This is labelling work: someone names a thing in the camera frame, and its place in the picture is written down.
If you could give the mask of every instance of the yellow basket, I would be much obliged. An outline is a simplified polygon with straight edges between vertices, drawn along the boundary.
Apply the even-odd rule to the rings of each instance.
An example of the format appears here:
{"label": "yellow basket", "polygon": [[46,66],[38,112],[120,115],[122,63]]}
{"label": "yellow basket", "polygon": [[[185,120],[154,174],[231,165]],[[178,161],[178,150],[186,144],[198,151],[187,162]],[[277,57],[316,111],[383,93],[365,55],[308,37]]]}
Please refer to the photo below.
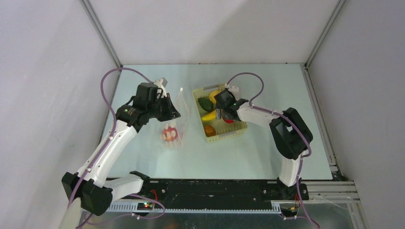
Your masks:
{"label": "yellow basket", "polygon": [[[198,99],[203,98],[203,97],[208,98],[210,95],[210,92],[212,92],[214,90],[217,90],[217,89],[223,90],[224,85],[225,85],[224,83],[215,84],[215,85],[207,86],[204,88],[195,89],[192,92],[195,104],[197,105],[198,114],[200,115],[200,121],[201,121],[201,117],[206,115],[208,112],[201,108],[200,104],[198,103]],[[226,123],[222,119],[214,119],[211,121],[201,121],[201,125],[202,125],[202,132],[204,133],[204,136],[205,136],[204,126],[206,126],[206,125],[211,125],[212,127],[214,127],[214,129],[216,131],[217,135],[212,136],[212,137],[207,137],[207,136],[205,137],[207,142],[215,142],[215,141],[219,141],[222,139],[242,135],[245,132],[245,130],[247,129],[247,123],[245,123],[245,122]]]}

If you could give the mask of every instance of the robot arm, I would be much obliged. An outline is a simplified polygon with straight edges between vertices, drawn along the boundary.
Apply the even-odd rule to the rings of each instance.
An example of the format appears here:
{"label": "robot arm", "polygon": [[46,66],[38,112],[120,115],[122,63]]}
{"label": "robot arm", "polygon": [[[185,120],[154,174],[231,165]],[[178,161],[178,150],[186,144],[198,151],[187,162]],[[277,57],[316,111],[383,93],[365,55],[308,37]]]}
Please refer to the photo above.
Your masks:
{"label": "robot arm", "polygon": [[[129,174],[111,181],[106,179],[122,150],[137,135],[141,127],[149,122],[149,119],[156,118],[164,122],[180,117],[171,103],[170,95],[166,93],[164,88],[166,83],[164,78],[154,83],[141,83],[136,95],[117,110],[117,123],[113,135],[111,136],[112,128],[110,128],[107,136],[84,165],[75,174],[67,172],[63,176],[62,184],[68,198],[79,179],[85,175],[75,198],[80,197],[81,207],[99,216],[106,211],[111,202],[141,190],[143,179],[137,174]],[[90,167],[108,139],[110,141],[107,146]]]}
{"label": "robot arm", "polygon": [[[279,181],[286,187],[291,187],[297,182],[299,161],[307,150],[305,143],[295,130],[289,131],[289,123],[274,115],[250,106],[248,100],[236,100],[238,89],[230,87],[215,96],[217,101],[216,118],[244,121],[257,124],[271,130],[277,149],[282,154],[281,172]],[[303,133],[308,142],[313,136],[301,116],[294,108],[283,112]]]}

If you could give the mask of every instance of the banana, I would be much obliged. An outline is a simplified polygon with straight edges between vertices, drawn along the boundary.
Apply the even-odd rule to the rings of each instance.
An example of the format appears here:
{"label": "banana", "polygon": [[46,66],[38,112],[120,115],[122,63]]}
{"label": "banana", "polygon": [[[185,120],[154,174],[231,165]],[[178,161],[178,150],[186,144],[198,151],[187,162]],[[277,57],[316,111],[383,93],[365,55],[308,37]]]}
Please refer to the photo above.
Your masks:
{"label": "banana", "polygon": [[201,117],[201,120],[203,121],[211,121],[213,119],[215,119],[216,116],[216,110],[211,111],[210,113],[204,115],[203,117]]}
{"label": "banana", "polygon": [[216,96],[218,93],[220,93],[221,92],[221,90],[215,90],[215,91],[212,91],[211,93],[210,93],[210,96],[209,96],[209,98],[210,98],[210,100],[211,100],[211,102],[213,103],[213,104],[216,104],[216,100],[215,100],[215,98],[214,98],[214,96]]}

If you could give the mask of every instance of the light blue table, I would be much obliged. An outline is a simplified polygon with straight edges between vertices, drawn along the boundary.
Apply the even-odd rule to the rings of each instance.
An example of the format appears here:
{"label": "light blue table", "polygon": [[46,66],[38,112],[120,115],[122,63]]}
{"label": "light blue table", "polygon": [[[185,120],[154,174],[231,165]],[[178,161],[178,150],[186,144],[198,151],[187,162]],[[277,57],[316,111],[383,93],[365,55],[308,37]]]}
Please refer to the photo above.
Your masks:
{"label": "light blue table", "polygon": [[[263,93],[255,100],[258,106],[279,111],[294,107],[314,135],[313,154],[304,159],[303,179],[332,179],[326,152],[312,110],[310,98],[299,64],[180,64],[125,65],[134,68],[152,81],[168,80],[166,90],[177,95],[181,87],[190,109],[190,120],[180,149],[166,149],[156,144],[161,130],[151,120],[131,141],[110,170],[109,177],[122,177],[136,170],[154,178],[198,179],[276,179],[281,169],[281,155],[269,130],[249,124],[244,135],[207,143],[192,91],[204,86],[224,83],[240,72],[253,72],[265,82]],[[144,80],[130,71],[121,73],[112,106],[114,110],[135,95]],[[232,81],[239,86],[241,97],[250,99],[260,90],[260,82],[250,75]],[[108,128],[112,116],[107,120]]]}

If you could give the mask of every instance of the clear plastic bag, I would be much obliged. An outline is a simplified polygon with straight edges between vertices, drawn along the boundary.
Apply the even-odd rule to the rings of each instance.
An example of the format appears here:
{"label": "clear plastic bag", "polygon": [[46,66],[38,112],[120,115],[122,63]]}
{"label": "clear plastic bag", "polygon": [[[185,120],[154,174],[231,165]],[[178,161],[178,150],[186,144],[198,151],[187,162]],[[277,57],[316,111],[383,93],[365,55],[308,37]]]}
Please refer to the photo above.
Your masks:
{"label": "clear plastic bag", "polygon": [[165,148],[182,147],[187,125],[190,119],[190,110],[183,97],[183,88],[173,102],[181,117],[160,123],[160,140]]}

